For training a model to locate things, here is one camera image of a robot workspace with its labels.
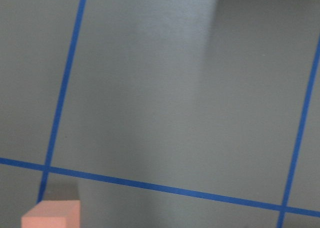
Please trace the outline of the orange foam block right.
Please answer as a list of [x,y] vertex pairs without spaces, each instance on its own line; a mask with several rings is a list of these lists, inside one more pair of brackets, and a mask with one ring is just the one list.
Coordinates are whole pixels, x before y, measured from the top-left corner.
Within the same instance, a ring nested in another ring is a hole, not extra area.
[[79,228],[79,200],[41,201],[21,218],[22,228]]

